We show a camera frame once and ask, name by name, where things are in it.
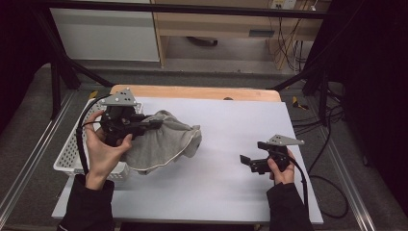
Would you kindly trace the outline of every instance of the gray cloth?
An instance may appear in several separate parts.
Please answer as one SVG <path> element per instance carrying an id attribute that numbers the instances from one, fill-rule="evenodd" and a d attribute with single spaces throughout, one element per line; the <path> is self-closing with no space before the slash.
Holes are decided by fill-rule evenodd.
<path id="1" fill-rule="evenodd" d="M 148 174 L 157 167 L 176 161 L 182 155 L 193 157 L 201 143 L 199 125 L 190 127 L 164 110 L 144 121 L 153 119 L 162 120 L 162 127 L 146 131 L 143 136 L 136 137 L 132 141 L 133 147 L 120 159 L 126 162 L 130 169 L 140 174 Z"/>

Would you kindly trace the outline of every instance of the forearm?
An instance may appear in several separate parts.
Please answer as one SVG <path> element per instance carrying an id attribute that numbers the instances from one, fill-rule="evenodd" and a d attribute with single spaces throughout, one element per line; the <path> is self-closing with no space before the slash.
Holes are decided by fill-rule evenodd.
<path id="1" fill-rule="evenodd" d="M 314 230 L 294 183 L 278 184 L 267 192 L 267 196 L 270 231 Z"/>
<path id="2" fill-rule="evenodd" d="M 58 230 L 114 230 L 112 196 L 115 184 L 104 182 L 100 191 L 86 188 L 86 177 L 76 175 Z"/>

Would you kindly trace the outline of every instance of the black metal frame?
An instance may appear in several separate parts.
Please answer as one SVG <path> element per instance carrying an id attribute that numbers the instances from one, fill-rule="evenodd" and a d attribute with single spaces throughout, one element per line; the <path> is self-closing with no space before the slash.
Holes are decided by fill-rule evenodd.
<path id="1" fill-rule="evenodd" d="M 116 2 L 90 2 L 90 1 L 66 1 L 66 0 L 38 0 L 31 1 L 31 10 L 38 25 L 44 33 L 48 44 L 51 46 L 50 57 L 53 62 L 53 115 L 54 117 L 61 107 L 60 81 L 61 76 L 69 89 L 78 89 L 81 82 L 76 76 L 75 70 L 79 71 L 105 87 L 112 87 L 114 84 L 106 81 L 102 77 L 86 69 L 82 65 L 71 60 L 65 53 L 63 43 L 58 31 L 53 30 L 54 22 L 44 14 L 45 10 L 55 9 L 77 9 L 77 10 L 97 10 L 97 11 L 120 11 L 120 12 L 151 12 L 151 13 L 200 13 L 200 14 L 222 14 L 222 15 L 242 15 L 242 16 L 264 16 L 264 17 L 289 17 L 289 18 L 311 18 L 328 19 L 343 17 L 344 13 L 338 12 L 315 12 L 315 11 L 285 11 L 274 9 L 251 9 L 251 8 L 231 8 L 231 7 L 210 7 L 210 6 L 190 6 L 171 4 L 141 4 L 141 3 L 116 3 Z M 285 86 L 294 83 L 288 81 Z M 279 85 L 274 90 L 283 89 Z"/>

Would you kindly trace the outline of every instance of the white plastic basket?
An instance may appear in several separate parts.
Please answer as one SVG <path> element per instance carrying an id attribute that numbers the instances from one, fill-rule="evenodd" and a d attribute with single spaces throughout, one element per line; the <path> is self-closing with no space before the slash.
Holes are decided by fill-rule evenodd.
<path id="1" fill-rule="evenodd" d="M 88 104 L 91 101 L 93 101 L 93 99 L 88 101 L 85 108 L 88 106 Z M 100 105 L 99 103 L 96 103 L 90 108 L 83 122 L 87 121 L 90 114 L 100 111 L 100 110 L 105 110 L 105 109 L 106 107 Z M 79 121 L 76 122 L 74 128 L 71 131 L 71 134 L 69 135 L 69 138 L 65 142 L 65 145 L 60 152 L 60 155 L 58 156 L 57 160 L 54 163 L 55 170 L 63 171 L 69 176 L 73 176 L 78 173 L 84 173 L 84 170 L 81 165 L 81 160 L 79 158 L 78 146 L 77 146 L 77 141 L 75 137 L 75 130 L 78 126 L 78 122 Z M 93 127 L 96 130 L 100 127 L 100 125 L 98 123 L 94 123 Z M 88 150 L 85 144 L 87 138 L 85 136 L 85 132 L 83 133 L 82 137 L 83 137 L 83 142 L 84 142 L 85 154 L 88 160 L 89 159 Z M 130 168 L 126 165 L 126 163 L 119 162 L 118 165 L 114 168 L 114 170 L 109 175 L 108 179 L 113 180 L 113 181 L 123 181 L 129 175 L 129 170 Z"/>

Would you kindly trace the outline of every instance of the floor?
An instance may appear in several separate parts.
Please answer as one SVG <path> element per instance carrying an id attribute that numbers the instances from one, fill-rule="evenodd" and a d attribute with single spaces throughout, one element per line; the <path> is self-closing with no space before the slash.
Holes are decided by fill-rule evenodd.
<path id="1" fill-rule="evenodd" d="M 206 46 L 196 44 L 188 38 L 172 38 L 164 67 L 159 64 L 132 62 L 84 63 L 107 80 L 120 84 L 264 89 L 295 75 L 295 72 L 287 66 L 283 70 L 277 70 L 267 47 L 266 42 L 260 39 L 219 39 L 217 46 Z M 72 103 L 66 109 L 64 119 L 58 124 L 53 138 L 39 151 L 36 159 L 33 158 L 33 150 L 37 150 L 38 140 L 50 123 L 51 92 L 48 68 L 38 72 L 13 120 L 0 136 L 0 165 L 2 165 L 0 173 L 3 176 L 0 178 L 3 186 L 0 189 L 1 198 L 9 198 L 10 189 L 17 188 L 13 182 L 20 170 L 25 167 L 27 160 L 33 160 L 31 163 L 37 166 L 27 174 L 29 181 L 26 185 L 21 185 L 20 191 L 12 191 L 15 196 L 13 203 L 7 206 L 8 212 L 3 213 L 1 210 L 3 213 L 1 221 L 6 222 L 3 230 L 55 230 L 58 221 L 50 215 L 67 176 L 54 170 L 52 165 L 84 108 L 89 94 L 95 89 L 108 91 L 96 86 L 84 76 L 81 76 L 81 79 L 84 85 L 80 90 L 63 89 L 64 95 L 72 96 Z M 314 96 L 304 96 L 301 92 L 303 84 L 299 81 L 280 92 L 282 100 L 287 103 L 293 125 L 316 121 L 314 108 L 318 104 L 318 99 Z M 342 91 L 342 86 L 335 83 L 332 85 L 333 90 Z M 303 109 L 293 106 L 294 96 Z M 329 108 L 334 108 L 338 104 L 334 99 L 328 101 Z M 309 167 L 321 150 L 328 130 L 321 126 L 294 130 L 299 139 L 306 141 L 306 144 L 301 146 L 301 152 L 306 167 Z M 333 117 L 331 142 L 312 172 L 317 176 L 324 176 L 344 191 L 347 188 L 344 188 L 343 176 L 335 167 L 337 161 L 333 153 L 339 154 L 344 162 L 358 193 L 357 197 L 361 196 L 363 209 L 367 210 L 369 220 L 372 221 L 372 227 L 362 227 L 361 220 L 365 218 L 356 217 L 361 208 L 357 208 L 356 211 L 351 207 L 343 218 L 331 218 L 330 215 L 339 216 L 343 213 L 346 208 L 344 200 L 336 188 L 317 177 L 313 178 L 312 184 L 320 208 L 329 216 L 323 215 L 324 224 L 315 225 L 315 228 L 408 230 L 407 217 L 401 212 L 375 168 L 364 166 L 358 143 L 344 117 L 343 119 Z M 5 202 L 7 201 L 3 200 L 2 209 L 6 207 Z M 355 204 L 355 201 L 349 198 L 348 204 Z"/>

